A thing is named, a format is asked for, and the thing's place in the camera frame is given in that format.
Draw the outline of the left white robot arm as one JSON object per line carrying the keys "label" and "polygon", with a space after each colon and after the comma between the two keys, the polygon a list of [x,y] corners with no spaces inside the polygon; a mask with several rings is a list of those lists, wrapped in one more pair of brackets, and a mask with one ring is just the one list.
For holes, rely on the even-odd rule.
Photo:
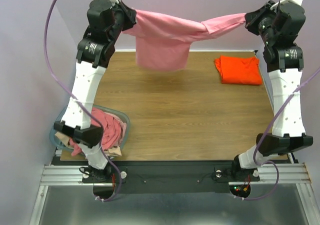
{"label": "left white robot arm", "polygon": [[91,112],[96,92],[121,32],[136,24],[136,11],[122,0],[93,0],[87,10],[88,27],[77,45],[76,73],[67,109],[53,128],[82,149],[88,167],[81,167],[84,181],[104,183],[111,178],[109,159],[102,152],[103,127],[93,125]]}

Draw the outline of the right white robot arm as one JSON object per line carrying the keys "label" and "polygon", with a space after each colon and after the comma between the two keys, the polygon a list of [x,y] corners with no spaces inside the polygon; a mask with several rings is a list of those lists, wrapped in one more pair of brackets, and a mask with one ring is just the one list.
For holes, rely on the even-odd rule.
{"label": "right white robot arm", "polygon": [[306,134],[298,90],[304,68],[303,50],[295,39],[303,27],[304,8],[292,1],[268,1],[260,9],[246,13],[246,29],[262,38],[263,58],[272,86],[274,118],[253,147],[237,155],[230,167],[231,177],[242,180],[248,171],[272,157],[310,147],[313,137]]}

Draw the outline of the light pink t shirt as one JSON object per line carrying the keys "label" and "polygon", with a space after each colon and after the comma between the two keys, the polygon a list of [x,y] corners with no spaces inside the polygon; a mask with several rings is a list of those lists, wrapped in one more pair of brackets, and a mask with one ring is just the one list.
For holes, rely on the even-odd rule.
{"label": "light pink t shirt", "polygon": [[136,24],[124,33],[135,37],[139,67],[161,72],[177,71],[186,67],[192,43],[217,39],[245,22],[243,13],[193,21],[137,10]]}

